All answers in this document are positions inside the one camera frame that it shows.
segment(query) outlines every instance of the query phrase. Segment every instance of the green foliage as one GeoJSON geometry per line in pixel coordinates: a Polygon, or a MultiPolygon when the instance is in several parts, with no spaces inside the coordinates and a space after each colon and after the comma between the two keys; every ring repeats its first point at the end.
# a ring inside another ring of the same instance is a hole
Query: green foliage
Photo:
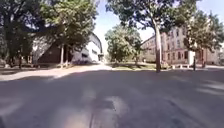
{"type": "Polygon", "coordinates": [[[183,24],[182,19],[198,0],[107,0],[107,11],[118,15],[121,24],[146,29],[153,28],[156,36],[156,66],[157,72],[161,67],[161,39],[160,32],[168,32],[173,26],[183,24]]]}
{"type": "Polygon", "coordinates": [[[125,27],[125,30],[127,32],[125,36],[125,40],[131,45],[133,49],[132,55],[137,64],[139,60],[140,52],[143,50],[141,48],[142,40],[141,40],[140,34],[135,28],[125,27]]]}
{"type": "Polygon", "coordinates": [[[132,45],[138,42],[136,40],[138,37],[131,37],[131,34],[136,36],[133,33],[137,34],[135,30],[123,26],[115,26],[113,30],[106,33],[105,39],[108,42],[108,53],[111,61],[122,62],[133,54],[132,45]]]}
{"type": "Polygon", "coordinates": [[[58,45],[81,50],[94,29],[97,4],[89,0],[66,0],[42,5],[42,16],[58,45]]]}
{"type": "Polygon", "coordinates": [[[1,0],[0,27],[6,42],[6,60],[28,55],[31,51],[31,35],[38,31],[41,18],[38,15],[41,0],[1,0]]]}
{"type": "Polygon", "coordinates": [[[7,46],[4,39],[4,31],[3,31],[3,28],[0,27],[0,59],[5,58],[6,49],[7,49],[7,46]]]}
{"type": "Polygon", "coordinates": [[[224,27],[216,15],[207,15],[197,11],[191,20],[186,22],[187,36],[184,39],[185,46],[192,51],[202,49],[219,49],[224,41],[224,27]]]}

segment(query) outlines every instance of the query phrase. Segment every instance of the asphalt road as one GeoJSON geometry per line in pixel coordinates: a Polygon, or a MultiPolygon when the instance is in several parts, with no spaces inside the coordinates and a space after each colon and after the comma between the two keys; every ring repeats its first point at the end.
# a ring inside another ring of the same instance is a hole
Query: asphalt road
{"type": "Polygon", "coordinates": [[[0,81],[0,117],[0,128],[223,128],[224,71],[98,70],[0,81]]]}

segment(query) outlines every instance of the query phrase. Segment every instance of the lawn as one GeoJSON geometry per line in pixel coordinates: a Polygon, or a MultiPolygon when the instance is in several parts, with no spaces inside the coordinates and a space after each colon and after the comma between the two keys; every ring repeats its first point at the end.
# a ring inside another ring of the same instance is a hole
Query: lawn
{"type": "Polygon", "coordinates": [[[155,64],[147,64],[147,63],[138,63],[137,65],[134,62],[126,62],[126,63],[110,63],[108,64],[115,70],[155,70],[155,64]]]}

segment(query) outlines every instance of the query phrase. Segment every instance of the building facade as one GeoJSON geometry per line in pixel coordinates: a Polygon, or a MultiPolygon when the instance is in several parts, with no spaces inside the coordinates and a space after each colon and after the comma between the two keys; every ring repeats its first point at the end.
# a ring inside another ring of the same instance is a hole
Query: building facade
{"type": "Polygon", "coordinates": [[[99,38],[95,34],[90,35],[90,42],[81,52],[74,52],[72,62],[76,61],[89,61],[98,62],[101,61],[102,44],[99,38]]]}
{"type": "MultiPolygon", "coordinates": [[[[198,53],[189,51],[184,45],[185,35],[186,29],[178,27],[173,28],[168,34],[161,34],[162,61],[165,61],[170,65],[192,65],[195,56],[197,63],[202,63],[203,59],[208,64],[218,63],[220,58],[220,50],[214,50],[214,52],[210,52],[208,49],[204,49],[198,53]]],[[[155,36],[152,36],[151,38],[143,42],[142,48],[145,49],[143,51],[143,56],[147,62],[155,62],[155,44],[155,36]]]]}
{"type": "MultiPolygon", "coordinates": [[[[39,64],[60,63],[60,46],[54,44],[49,45],[46,41],[47,40],[44,37],[38,38],[34,41],[32,52],[33,62],[39,64]]],[[[102,51],[101,41],[94,33],[92,33],[89,36],[89,42],[81,52],[68,52],[68,61],[72,63],[75,63],[76,61],[98,62],[101,61],[103,55],[102,51]]]]}

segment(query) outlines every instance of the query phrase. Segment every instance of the sky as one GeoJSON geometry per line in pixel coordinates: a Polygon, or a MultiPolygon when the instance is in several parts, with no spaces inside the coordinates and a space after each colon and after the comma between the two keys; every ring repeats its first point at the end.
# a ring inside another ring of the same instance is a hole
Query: sky
{"type": "MultiPolygon", "coordinates": [[[[94,33],[99,37],[102,42],[103,52],[107,52],[107,42],[105,41],[104,35],[114,26],[120,23],[119,18],[112,12],[106,12],[105,8],[106,0],[100,0],[97,11],[99,15],[95,21],[96,26],[94,33]]],[[[217,14],[220,21],[224,22],[224,0],[202,0],[198,2],[198,9],[203,10],[206,13],[212,11],[213,14],[217,14]]],[[[139,30],[142,40],[147,40],[153,34],[152,29],[139,30]]]]}

